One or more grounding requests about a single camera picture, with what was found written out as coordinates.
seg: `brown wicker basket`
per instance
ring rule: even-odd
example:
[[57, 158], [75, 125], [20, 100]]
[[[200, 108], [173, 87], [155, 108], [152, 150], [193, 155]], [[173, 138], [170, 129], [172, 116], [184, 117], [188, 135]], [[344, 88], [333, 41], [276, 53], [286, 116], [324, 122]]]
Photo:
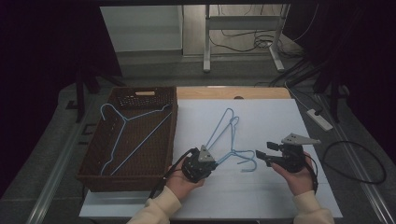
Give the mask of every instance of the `brown wicker basket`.
[[107, 103], [102, 106], [105, 119], [96, 127], [77, 179], [93, 192], [151, 190], [172, 163], [176, 87], [114, 88]]

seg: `black cable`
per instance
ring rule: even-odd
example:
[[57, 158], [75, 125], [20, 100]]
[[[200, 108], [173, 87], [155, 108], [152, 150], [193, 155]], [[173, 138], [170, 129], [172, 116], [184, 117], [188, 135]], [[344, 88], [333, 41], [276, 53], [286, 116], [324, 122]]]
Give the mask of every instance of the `black cable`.
[[226, 34], [224, 34], [223, 30], [221, 30], [222, 34], [227, 37], [236, 37], [236, 36], [240, 36], [240, 35], [252, 35], [252, 34], [256, 34], [256, 33], [271, 32], [271, 31], [274, 31], [274, 30], [251, 31], [251, 32], [245, 32], [245, 33], [236, 34], [236, 35], [226, 35]]
[[97, 222], [97, 221], [95, 221], [95, 220], [93, 220], [93, 219], [91, 219], [91, 218], [89, 218], [89, 220], [90, 220], [93, 224], [99, 224], [99, 222]]
[[211, 37], [209, 37], [209, 40], [210, 40], [210, 42], [212, 42], [213, 45], [215, 45], [215, 46], [217, 46], [217, 47], [222, 47], [222, 48], [226, 48], [226, 49], [231, 49], [231, 50], [238, 51], [238, 52], [249, 52], [249, 51], [252, 51], [252, 50], [258, 48], [258, 46], [255, 46], [255, 47], [253, 47], [252, 49], [233, 49], [233, 48], [230, 48], [230, 47], [225, 46], [225, 45], [216, 44], [215, 42], [213, 42], [213, 40], [212, 40]]
[[250, 5], [250, 9], [248, 10], [247, 13], [244, 14], [244, 16], [246, 16], [246, 15], [251, 11], [251, 8], [252, 8], [252, 7], [253, 7], [253, 5]]
[[284, 58], [301, 58], [301, 57], [304, 57], [305, 54], [306, 54], [304, 52], [304, 50], [302, 52], [300, 52], [300, 53], [289, 53], [289, 52], [286, 52], [283, 49], [284, 44], [283, 44], [283, 41], [281, 39], [279, 39], [279, 43], [280, 43], [280, 46], [278, 46], [278, 53]]
[[297, 69], [298, 69], [298, 70], [295, 71], [294, 74], [289, 75], [289, 76], [285, 79], [285, 82], [288, 81], [288, 80], [291, 79], [291, 78], [296, 77], [297, 75], [299, 75], [301, 72], [303, 72], [305, 69], [307, 69], [307, 68], [311, 65], [311, 63], [310, 63], [309, 61], [307, 61], [305, 64], [306, 64], [306, 66], [305, 66], [304, 68], [302, 68], [302, 65], [299, 66], [298, 68], [296, 68], [296, 70], [297, 70]]
[[316, 173], [314, 172], [314, 170], [312, 169], [312, 167], [308, 164], [308, 162], [304, 162], [305, 168], [308, 170], [309, 174], [311, 174], [311, 178], [312, 178], [312, 189], [314, 190], [315, 193], [317, 193], [318, 191], [318, 165], [315, 162], [314, 159], [312, 159], [312, 157], [305, 155], [307, 158], [309, 158], [314, 164], [315, 164], [315, 170], [317, 171]]
[[220, 5], [218, 5], [218, 14], [220, 15]]
[[[327, 163], [325, 160], [326, 160], [326, 155], [327, 155], [329, 149], [331, 147], [334, 147], [334, 146], [336, 146], [338, 144], [341, 144], [341, 143], [348, 143], [348, 144], [352, 144], [352, 145], [358, 146], [358, 147], [362, 148], [364, 151], [366, 151], [367, 153], [369, 153], [376, 160], [376, 162], [380, 165], [381, 170], [382, 170], [382, 174], [383, 174], [382, 178], [380, 180], [377, 180], [377, 181], [367, 181], [367, 180], [363, 180], [363, 179], [358, 179], [358, 178], [356, 178], [354, 176], [347, 175], [346, 173], [336, 169], [335, 167], [333, 167], [329, 163]], [[385, 182], [385, 180], [387, 179], [387, 171], [385, 170], [385, 167], [382, 164], [382, 162], [379, 160], [379, 158], [373, 152], [371, 152], [368, 148], [366, 148], [366, 147], [364, 147], [364, 146], [362, 146], [362, 145], [360, 145], [358, 143], [355, 143], [355, 142], [338, 141], [338, 142], [334, 142], [334, 143], [330, 144], [328, 147], [326, 147], [326, 150], [324, 151], [323, 158], [322, 158], [321, 162], [323, 164], [327, 165], [332, 170], [334, 170], [339, 175], [342, 175], [345, 178], [348, 178], [348, 179], [351, 179], [351, 180], [355, 180], [355, 181], [358, 181], [358, 182], [361, 182], [361, 183], [379, 185], [379, 184], [382, 184], [383, 182]]]
[[268, 85], [269, 87], [274, 87], [275, 84], [282, 78], [288, 76], [290, 73], [292, 73], [293, 71], [295, 71], [296, 69], [298, 69], [300, 66], [302, 66], [303, 64], [305, 64], [306, 62], [308, 62], [307, 58], [302, 58], [299, 62], [297, 62], [297, 64], [295, 64], [293, 67], [291, 67], [290, 69], [288, 69], [287, 71], [285, 71], [284, 73], [282, 73], [280, 76], [276, 77], [274, 80], [272, 80], [270, 82], [270, 84]]
[[311, 97], [310, 95], [306, 94], [305, 92], [302, 92], [302, 91], [297, 90], [296, 88], [294, 88], [294, 89], [295, 89], [297, 92], [299, 92], [299, 93], [301, 93], [301, 94], [304, 94], [306, 97], [308, 97], [309, 99], [311, 99], [312, 102], [314, 102], [314, 103], [319, 107], [318, 110], [315, 110], [315, 111], [316, 111], [316, 112], [315, 112], [315, 115], [319, 115], [319, 114], [323, 111], [323, 106], [322, 106], [320, 103], [318, 103], [313, 97]]
[[[254, 43], [253, 46], [257, 46], [257, 48], [260, 49], [268, 49], [271, 45], [268, 44], [268, 42], [273, 43], [273, 39], [274, 37], [272, 35], [256, 35], [256, 33], [254, 33]], [[270, 37], [272, 38], [271, 40], [268, 39], [261, 39], [261, 37]]]
[[178, 166], [178, 164], [179, 164], [189, 153], [191, 153], [192, 151], [193, 151], [193, 148], [190, 149], [190, 150], [188, 150], [187, 152], [185, 152], [185, 153], [177, 160], [177, 162], [175, 162], [175, 164], [172, 165], [172, 167], [168, 170], [168, 172], [166, 172], [166, 174], [163, 175], [163, 178], [162, 178], [160, 181], [158, 181], [157, 185], [151, 190], [151, 193], [150, 193], [150, 195], [148, 196], [149, 198], [152, 199], [152, 198], [154, 197], [154, 194], [155, 194], [155, 192], [158, 190], [158, 188], [159, 188], [161, 185], [163, 185], [164, 182], [166, 182], [166, 179], [167, 179], [173, 172], [177, 171], [177, 170], [176, 170], [176, 167]]
[[293, 42], [296, 42], [296, 40], [299, 40], [301, 37], [303, 37], [306, 34], [306, 32], [308, 32], [309, 28], [311, 28], [312, 23], [314, 22], [315, 17], [317, 16], [318, 8], [319, 8], [319, 4], [317, 4], [317, 8], [315, 9], [314, 17], [312, 18], [311, 22], [309, 22], [308, 28], [306, 28], [305, 32], [303, 32], [299, 37], [293, 39], [292, 40]]
[[222, 5], [220, 5], [220, 7], [221, 7], [221, 14], [223, 14], [223, 15], [225, 16], [225, 13], [224, 13], [224, 11], [223, 11]]

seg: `wire hanger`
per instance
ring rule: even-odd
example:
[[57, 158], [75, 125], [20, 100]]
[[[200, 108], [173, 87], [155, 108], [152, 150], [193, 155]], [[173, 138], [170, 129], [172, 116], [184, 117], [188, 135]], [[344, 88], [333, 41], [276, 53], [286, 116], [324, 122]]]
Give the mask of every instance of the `wire hanger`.
[[[113, 162], [113, 160], [114, 160], [114, 154], [115, 154], [115, 152], [116, 152], [116, 149], [117, 149], [117, 145], [118, 145], [118, 143], [119, 143], [119, 141], [120, 141], [120, 137], [121, 137], [121, 135], [122, 135], [122, 133], [123, 133], [123, 130], [124, 130], [124, 128], [125, 128], [125, 125], [126, 125], [126, 123], [127, 123], [127, 121], [129, 121], [129, 120], [132, 120], [132, 119], [138, 119], [138, 118], [141, 118], [141, 117], [144, 117], [144, 116], [146, 116], [146, 115], [149, 115], [149, 114], [152, 114], [152, 113], [155, 113], [155, 112], [162, 112], [162, 111], [164, 111], [165, 110], [165, 108], [167, 107], [167, 106], [169, 106], [169, 105], [165, 105], [165, 106], [163, 106], [163, 108], [162, 109], [158, 109], [158, 110], [152, 110], [152, 111], [149, 111], [149, 112], [147, 112], [147, 113], [144, 113], [144, 114], [141, 114], [141, 115], [137, 115], [137, 116], [134, 116], [134, 117], [132, 117], [132, 118], [129, 118], [129, 119], [127, 119], [125, 116], [123, 116], [121, 113], [120, 113], [120, 111], [118, 111], [117, 109], [116, 109], [116, 107], [114, 107], [114, 105], [112, 105], [112, 104], [104, 104], [104, 105], [102, 105], [101, 106], [101, 114], [102, 114], [102, 118], [103, 118], [103, 120], [106, 120], [106, 118], [105, 118], [105, 115], [104, 115], [104, 112], [103, 112], [103, 110], [104, 110], [104, 107], [105, 106], [110, 106], [111, 108], [113, 108], [113, 110], [122, 118], [122, 121], [123, 121], [123, 123], [122, 123], [122, 127], [121, 127], [121, 130], [120, 130], [120, 132], [119, 132], [119, 135], [117, 136], [117, 140], [116, 140], [116, 143], [114, 144], [114, 147], [113, 147], [113, 149], [111, 150], [111, 154], [110, 154], [110, 160], [108, 160], [104, 165], [103, 165], [103, 167], [102, 167], [102, 170], [101, 170], [101, 172], [100, 172], [100, 175], [103, 175], [103, 172], [104, 172], [104, 170], [106, 169], [106, 167], [111, 163], [111, 162]], [[131, 152], [131, 154], [129, 154], [128, 155], [128, 157], [111, 173], [111, 175], [114, 175], [120, 168], [121, 168], [121, 166], [125, 163], [125, 162], [127, 162], [131, 157], [132, 157], [132, 155], [149, 139], [149, 137], [165, 122], [165, 120], [170, 116], [172, 114], [172, 112], [171, 113], [169, 113], [152, 131], [151, 131], [151, 133], [149, 133], [148, 134], [148, 136]]]
[[[209, 145], [209, 143], [212, 141], [215, 133], [217, 132], [220, 124], [223, 122], [224, 117], [229, 112], [231, 112], [231, 118], [230, 118], [228, 124], [221, 131], [219, 136], [216, 139], [214, 139], [213, 143], [211, 145]], [[254, 156], [255, 156], [254, 151], [253, 150], [235, 150], [234, 147], [233, 147], [233, 142], [235, 140], [235, 134], [236, 134], [236, 124], [238, 122], [239, 122], [239, 117], [236, 117], [234, 115], [234, 112], [233, 112], [233, 110], [231, 108], [227, 108], [225, 110], [223, 116], [221, 117], [221, 119], [220, 119], [220, 121], [219, 121], [219, 123], [218, 123], [218, 125], [217, 125], [217, 127], [215, 129], [215, 131], [212, 133], [212, 135], [210, 136], [209, 140], [207, 141], [206, 148], [207, 148], [207, 150], [210, 150], [215, 145], [215, 143], [219, 140], [219, 138], [225, 133], [225, 131], [227, 129], [231, 128], [231, 149], [230, 149], [230, 152], [228, 152], [221, 159], [219, 159], [217, 161], [217, 164], [220, 165], [223, 162], [225, 162], [226, 160], [228, 160], [231, 156], [236, 156], [236, 157], [244, 159], [244, 161], [240, 161], [237, 164], [241, 164], [241, 163], [245, 163], [245, 162], [251, 161], [251, 162], [253, 162], [253, 165], [254, 165], [253, 168], [251, 168], [251, 169], [242, 169], [241, 172], [253, 172], [253, 171], [255, 171], [257, 169], [257, 162], [254, 160]], [[247, 152], [252, 154], [251, 157], [247, 157], [247, 156], [242, 155], [242, 153], [247, 153]]]

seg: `power strip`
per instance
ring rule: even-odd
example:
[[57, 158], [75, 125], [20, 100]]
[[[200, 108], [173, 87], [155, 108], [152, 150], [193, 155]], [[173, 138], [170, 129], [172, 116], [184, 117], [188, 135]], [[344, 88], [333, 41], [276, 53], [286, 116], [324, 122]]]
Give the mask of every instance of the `power strip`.
[[320, 128], [322, 128], [325, 132], [328, 132], [329, 130], [332, 129], [332, 125], [324, 119], [321, 115], [315, 115], [315, 110], [310, 109], [306, 111], [306, 114], [313, 119]]

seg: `sleeve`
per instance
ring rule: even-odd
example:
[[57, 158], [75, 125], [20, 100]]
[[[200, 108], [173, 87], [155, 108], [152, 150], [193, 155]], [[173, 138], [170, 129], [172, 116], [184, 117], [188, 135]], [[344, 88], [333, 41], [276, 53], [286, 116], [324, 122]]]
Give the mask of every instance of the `sleeve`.
[[155, 199], [148, 199], [145, 207], [137, 212], [127, 224], [169, 223], [169, 217], [180, 207], [181, 203], [178, 198], [165, 186], [163, 192]]
[[334, 223], [332, 212], [320, 207], [313, 190], [295, 196], [293, 201], [298, 210], [298, 214], [294, 218], [294, 224]]

